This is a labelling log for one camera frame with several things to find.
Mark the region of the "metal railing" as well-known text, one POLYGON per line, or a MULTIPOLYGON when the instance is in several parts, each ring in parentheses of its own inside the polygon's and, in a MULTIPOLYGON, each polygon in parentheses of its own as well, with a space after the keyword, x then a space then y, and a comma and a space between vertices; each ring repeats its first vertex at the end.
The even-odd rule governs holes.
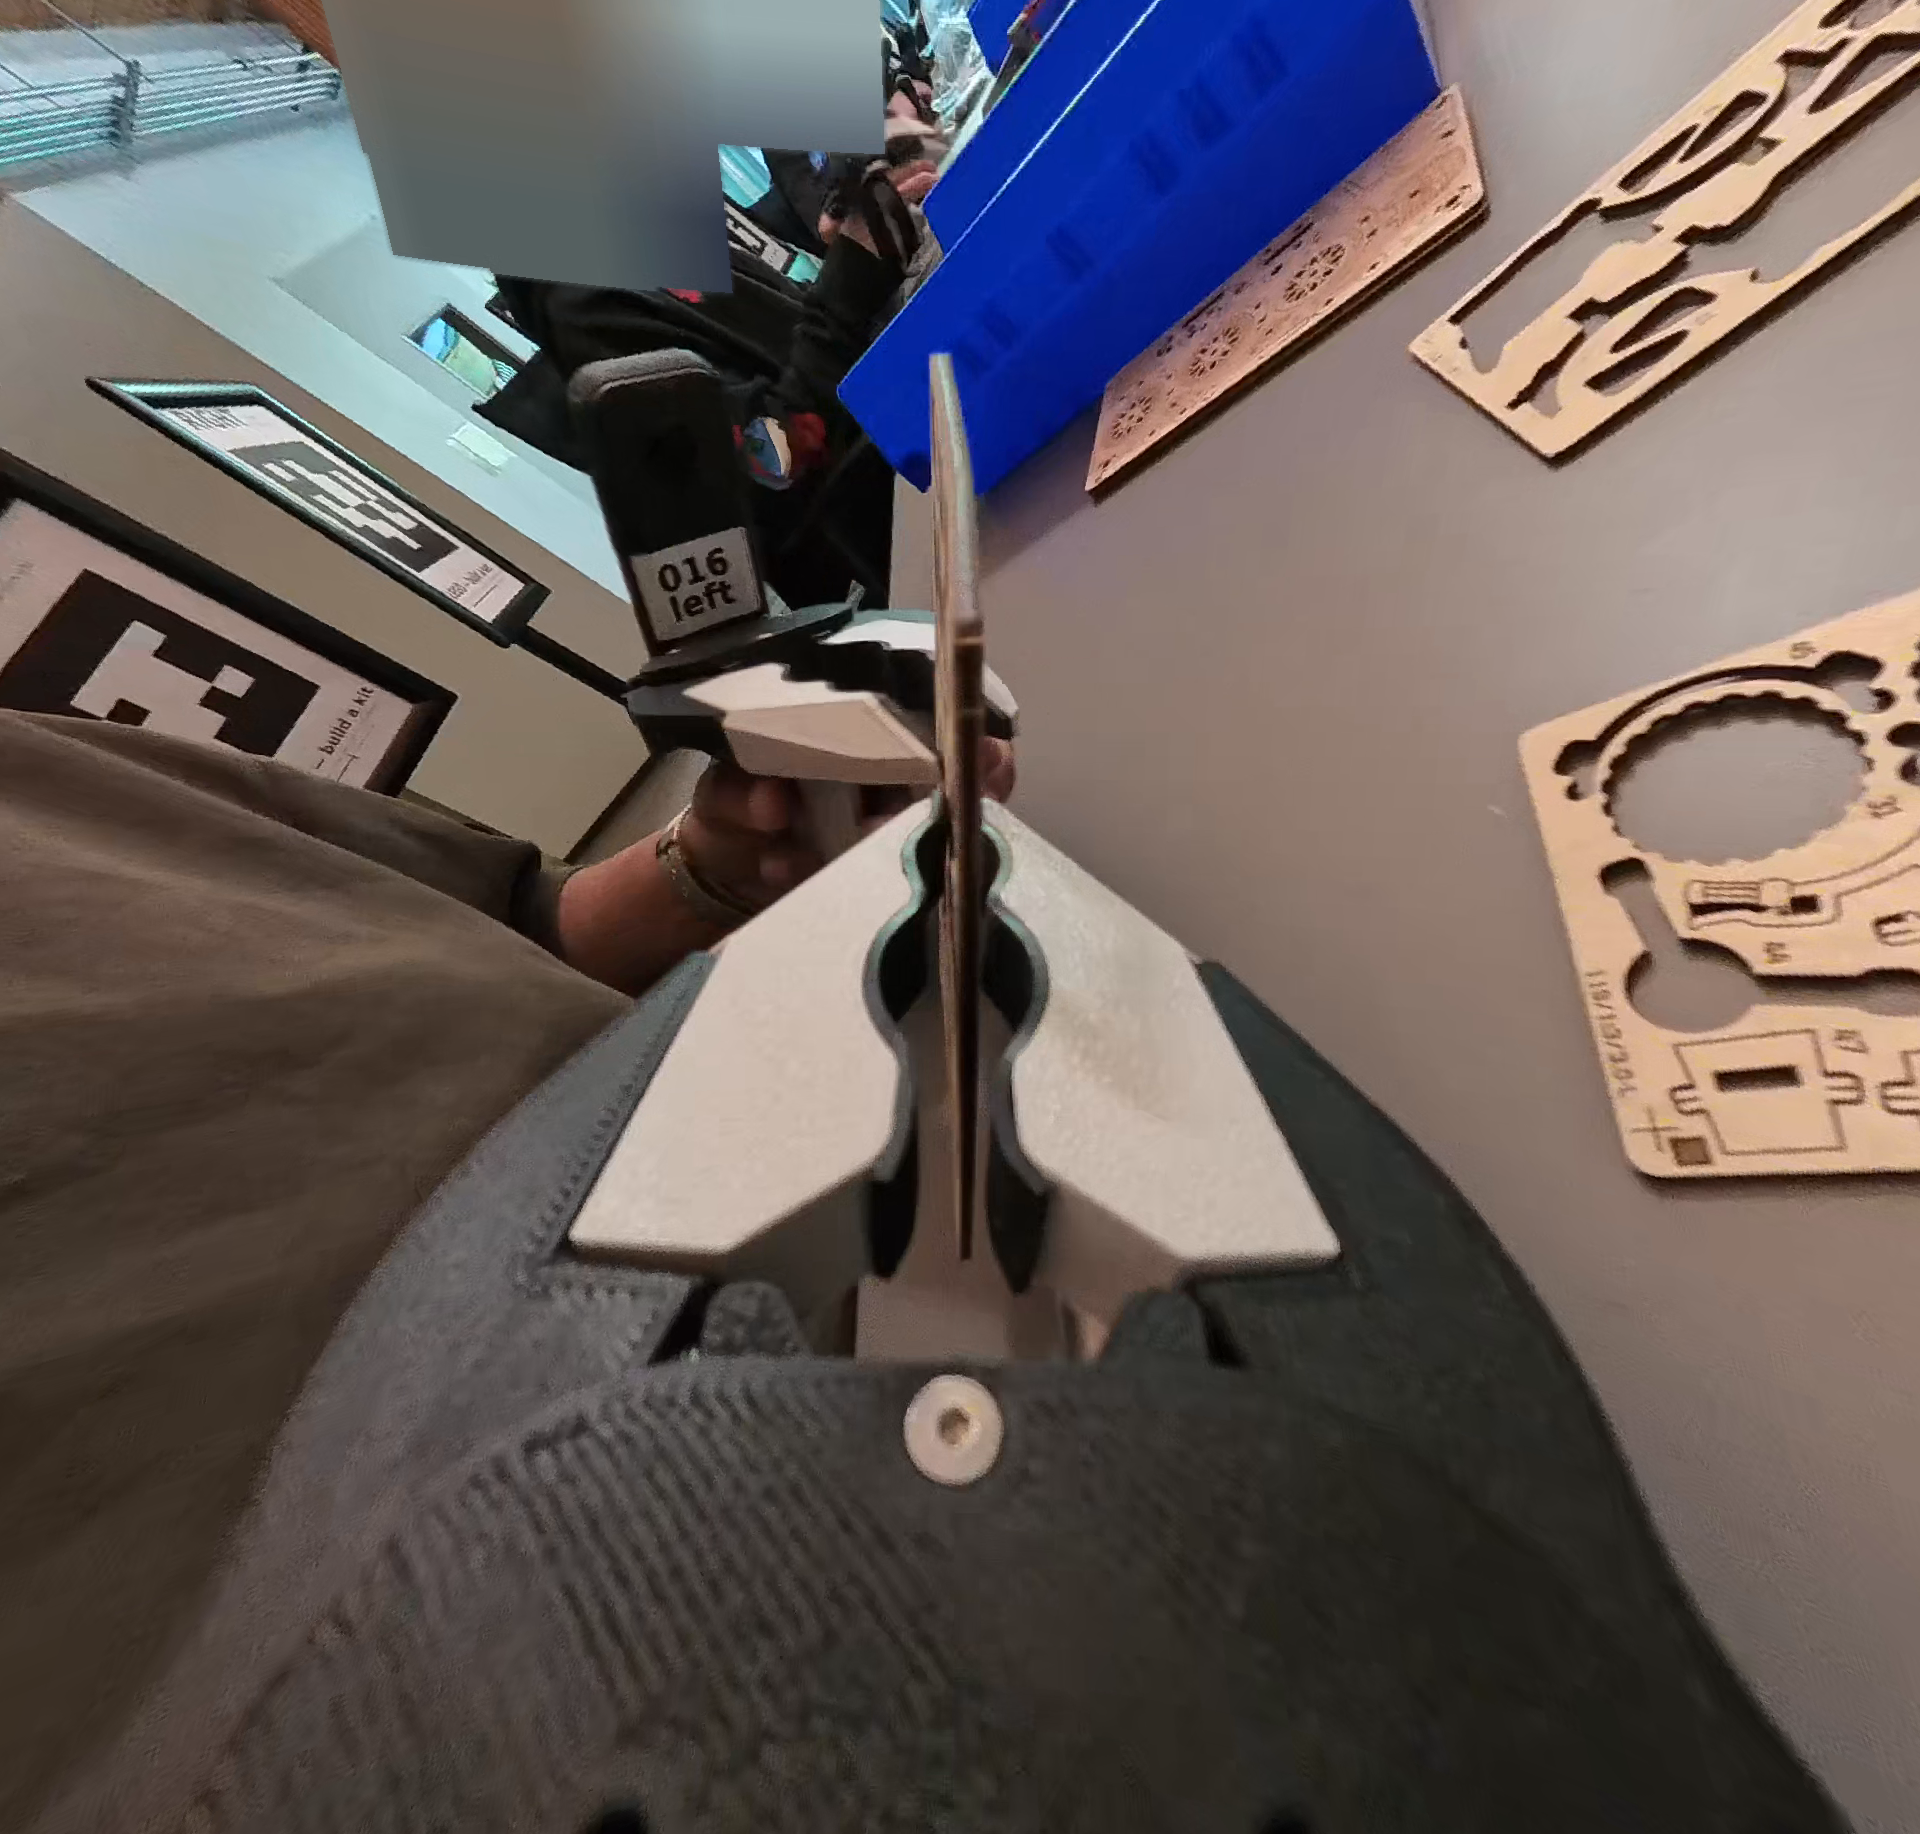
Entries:
POLYGON ((275 52, 202 61, 123 58, 50 73, 4 70, 2 174, 151 141, 304 115, 344 102, 344 79, 316 53, 275 52))

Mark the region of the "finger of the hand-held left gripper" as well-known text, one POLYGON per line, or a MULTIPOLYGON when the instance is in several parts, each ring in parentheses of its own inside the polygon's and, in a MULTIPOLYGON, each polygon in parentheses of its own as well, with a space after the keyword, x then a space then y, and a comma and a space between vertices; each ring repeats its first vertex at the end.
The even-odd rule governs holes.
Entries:
POLYGON ((989 668, 980 611, 858 611, 782 659, 789 682, 837 694, 873 694, 898 718, 934 731, 942 711, 975 713, 989 738, 1020 735, 1020 707, 989 668))
POLYGON ((801 682, 757 664, 716 678, 721 738, 733 764, 794 784, 806 850, 829 863, 863 838, 863 792, 930 797, 948 850, 962 847, 962 668, 932 668, 930 713, 878 688, 801 682))

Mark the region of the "person's clothing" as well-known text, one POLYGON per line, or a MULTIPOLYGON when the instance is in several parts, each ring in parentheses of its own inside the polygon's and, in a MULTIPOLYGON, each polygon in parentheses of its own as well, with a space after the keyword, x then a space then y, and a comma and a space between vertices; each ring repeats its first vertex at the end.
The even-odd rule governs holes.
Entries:
POLYGON ((560 886, 404 800, 4 713, 4 1830, 174 1653, 419 1203, 628 1010, 560 886))

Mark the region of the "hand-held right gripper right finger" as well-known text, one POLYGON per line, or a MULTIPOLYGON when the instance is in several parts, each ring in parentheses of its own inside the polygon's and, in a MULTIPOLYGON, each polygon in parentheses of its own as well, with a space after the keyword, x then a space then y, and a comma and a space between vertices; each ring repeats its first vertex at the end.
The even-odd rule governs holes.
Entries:
POLYGON ((1014 1293, 1117 1315, 1196 1279, 1316 1272, 1334 1227, 1200 965, 989 802, 982 1223, 1014 1293))

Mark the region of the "wooden sheet with triangular cutouts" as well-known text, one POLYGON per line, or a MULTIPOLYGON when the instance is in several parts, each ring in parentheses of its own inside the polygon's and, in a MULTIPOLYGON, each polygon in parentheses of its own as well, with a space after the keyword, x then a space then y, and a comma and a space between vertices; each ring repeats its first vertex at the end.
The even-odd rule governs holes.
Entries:
POLYGON ((1841 155, 1914 114, 1914 0, 1802 0, 1418 334, 1412 358, 1557 464, 1914 224, 1841 155))

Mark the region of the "wooden sheet with rectangular cutouts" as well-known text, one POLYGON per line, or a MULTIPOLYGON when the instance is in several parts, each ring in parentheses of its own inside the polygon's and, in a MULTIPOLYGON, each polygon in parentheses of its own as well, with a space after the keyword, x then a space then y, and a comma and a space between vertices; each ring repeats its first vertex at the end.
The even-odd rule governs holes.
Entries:
POLYGON ((978 1191, 980 807, 988 730, 984 623, 978 608, 978 495, 962 388, 948 355, 930 358, 932 725, 939 755, 939 985, 948 1203, 957 1251, 974 1255, 978 1191))

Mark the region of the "framed black-white pattern poster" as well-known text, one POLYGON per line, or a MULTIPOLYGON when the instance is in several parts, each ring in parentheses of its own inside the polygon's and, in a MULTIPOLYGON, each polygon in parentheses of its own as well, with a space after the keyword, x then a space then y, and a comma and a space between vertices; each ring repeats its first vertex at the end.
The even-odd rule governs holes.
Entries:
POLYGON ((89 388, 499 647, 546 585, 250 381, 90 378, 89 388))
POLYGON ((458 696, 2 457, 2 706, 409 784, 458 696))

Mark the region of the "large blue plastic bin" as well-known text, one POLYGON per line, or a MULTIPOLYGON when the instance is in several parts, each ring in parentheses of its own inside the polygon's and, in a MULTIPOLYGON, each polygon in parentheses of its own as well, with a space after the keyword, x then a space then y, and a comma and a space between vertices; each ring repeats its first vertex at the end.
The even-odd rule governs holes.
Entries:
POLYGON ((926 489, 947 355, 992 489, 1437 93, 1418 0, 1072 0, 926 197, 939 259, 842 406, 926 489))

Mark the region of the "person's left forearm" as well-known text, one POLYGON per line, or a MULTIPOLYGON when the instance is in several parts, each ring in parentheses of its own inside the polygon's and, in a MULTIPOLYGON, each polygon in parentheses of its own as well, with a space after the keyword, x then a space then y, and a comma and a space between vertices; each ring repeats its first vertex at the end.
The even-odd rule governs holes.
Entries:
POLYGON ((721 937, 716 923, 686 903, 657 838, 564 879, 554 948, 564 965, 631 1000, 644 995, 691 955, 721 937))

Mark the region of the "stack of wooden wheel sheets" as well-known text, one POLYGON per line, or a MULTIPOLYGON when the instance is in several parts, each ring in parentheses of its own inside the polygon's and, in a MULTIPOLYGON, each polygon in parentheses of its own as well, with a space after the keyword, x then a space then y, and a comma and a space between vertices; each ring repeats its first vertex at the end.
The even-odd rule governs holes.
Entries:
POLYGON ((1451 84, 1117 373, 1098 408, 1085 495, 1099 502, 1137 477, 1484 217, 1470 107, 1451 84))

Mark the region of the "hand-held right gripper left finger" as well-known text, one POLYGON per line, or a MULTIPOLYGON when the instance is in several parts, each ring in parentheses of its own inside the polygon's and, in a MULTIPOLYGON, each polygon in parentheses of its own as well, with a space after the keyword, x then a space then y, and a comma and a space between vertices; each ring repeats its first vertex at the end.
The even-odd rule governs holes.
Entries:
POLYGON ((730 935, 568 1230, 621 1272, 764 1284, 854 1320, 898 1272, 939 1072, 926 797, 730 935))

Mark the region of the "person's left hand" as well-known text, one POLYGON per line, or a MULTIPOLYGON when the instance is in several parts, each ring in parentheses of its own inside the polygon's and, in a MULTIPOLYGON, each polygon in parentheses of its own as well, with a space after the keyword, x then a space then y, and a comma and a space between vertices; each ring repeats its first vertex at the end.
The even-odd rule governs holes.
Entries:
POLYGON ((721 937, 827 867, 797 784, 710 764, 678 827, 681 863, 721 937))

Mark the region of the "wooden sheet with gear holes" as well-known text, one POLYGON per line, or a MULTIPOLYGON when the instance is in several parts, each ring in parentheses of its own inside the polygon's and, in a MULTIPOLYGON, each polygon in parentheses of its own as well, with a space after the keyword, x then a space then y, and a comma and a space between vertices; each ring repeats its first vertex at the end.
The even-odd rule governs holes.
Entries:
POLYGON ((1675 1183, 1912 1176, 1918 595, 1530 730, 1522 776, 1627 1164, 1675 1183), (1835 821, 1747 858, 1627 838, 1617 790, 1689 718, 1789 713, 1859 753, 1835 821))

